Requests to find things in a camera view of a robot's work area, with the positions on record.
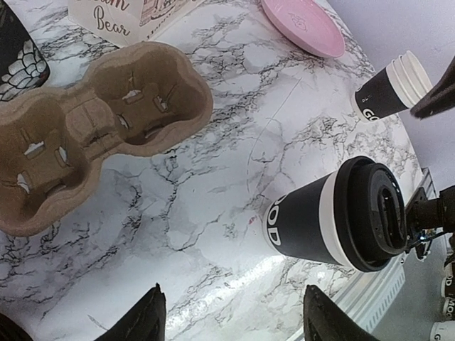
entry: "white box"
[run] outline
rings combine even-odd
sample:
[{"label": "white box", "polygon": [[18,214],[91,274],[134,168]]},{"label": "white box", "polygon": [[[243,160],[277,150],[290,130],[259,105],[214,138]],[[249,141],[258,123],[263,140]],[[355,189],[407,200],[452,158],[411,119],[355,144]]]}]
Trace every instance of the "white box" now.
[{"label": "white box", "polygon": [[149,40],[204,0],[68,0],[70,20],[119,47]]}]

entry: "black patterned cup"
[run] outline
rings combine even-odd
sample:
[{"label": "black patterned cup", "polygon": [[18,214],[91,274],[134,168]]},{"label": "black patterned cup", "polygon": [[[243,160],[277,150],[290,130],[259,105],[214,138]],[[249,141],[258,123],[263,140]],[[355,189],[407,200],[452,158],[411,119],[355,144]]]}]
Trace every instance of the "black patterned cup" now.
[{"label": "black patterned cup", "polygon": [[16,14],[0,0],[0,102],[40,87],[50,70]]}]

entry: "stacked cups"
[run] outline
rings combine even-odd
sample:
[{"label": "stacked cups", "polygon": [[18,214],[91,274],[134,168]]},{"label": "stacked cups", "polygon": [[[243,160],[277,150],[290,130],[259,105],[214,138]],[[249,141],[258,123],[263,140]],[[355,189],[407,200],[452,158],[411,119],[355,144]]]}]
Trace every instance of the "stacked cups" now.
[{"label": "stacked cups", "polygon": [[455,340],[455,321],[436,322],[433,324],[429,339],[431,341],[454,341]]},{"label": "stacked cups", "polygon": [[407,51],[356,91],[351,103],[362,121],[376,121],[412,108],[431,89],[422,64]]}]

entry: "cup rim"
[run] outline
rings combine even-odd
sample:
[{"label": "cup rim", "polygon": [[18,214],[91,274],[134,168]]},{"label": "cup rim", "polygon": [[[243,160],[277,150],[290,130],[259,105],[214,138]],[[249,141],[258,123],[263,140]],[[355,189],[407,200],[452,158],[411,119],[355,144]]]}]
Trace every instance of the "cup rim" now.
[{"label": "cup rim", "polygon": [[428,92],[433,88],[432,81],[429,79],[427,71],[425,71],[423,65],[421,64],[419,58],[412,53],[412,51],[406,51],[405,56],[409,58],[412,69],[417,75],[417,79],[423,88]]},{"label": "cup rim", "polygon": [[398,85],[400,86],[400,89],[402,90],[403,94],[406,96],[406,99],[411,104],[410,108],[413,107],[414,105],[416,105],[418,103],[419,100],[415,100],[414,98],[412,98],[412,96],[408,92],[408,89],[403,84],[403,81],[398,76],[397,68],[395,67],[395,60],[392,60],[392,62],[390,63],[390,67],[392,68],[392,71],[395,73],[395,78],[398,82]]},{"label": "cup rim", "polygon": [[419,87],[412,81],[411,79],[411,76],[410,76],[410,71],[412,71],[414,73],[415,76],[417,76],[417,79],[419,80],[419,83],[420,85],[422,85],[422,82],[420,81],[420,77],[419,75],[417,74],[417,72],[415,71],[414,68],[412,68],[412,70],[408,70],[405,63],[403,62],[403,58],[405,58],[405,56],[403,55],[399,55],[398,58],[396,59],[397,63],[401,64],[401,67],[403,69],[403,73],[405,74],[405,77],[407,78],[407,82],[408,84],[411,86],[411,88],[414,90],[414,93],[420,98],[422,99],[425,94],[422,94],[420,91],[419,91]]}]

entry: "white wall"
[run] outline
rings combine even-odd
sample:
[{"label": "white wall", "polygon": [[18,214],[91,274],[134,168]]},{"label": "white wall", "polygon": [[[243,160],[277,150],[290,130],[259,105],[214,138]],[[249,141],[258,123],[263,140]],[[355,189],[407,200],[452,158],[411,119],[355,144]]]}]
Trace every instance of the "white wall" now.
[{"label": "white wall", "polygon": [[[377,70],[411,50],[436,84],[455,56],[454,0],[328,0]],[[455,185],[455,110],[423,121],[401,115],[437,190]]]}]

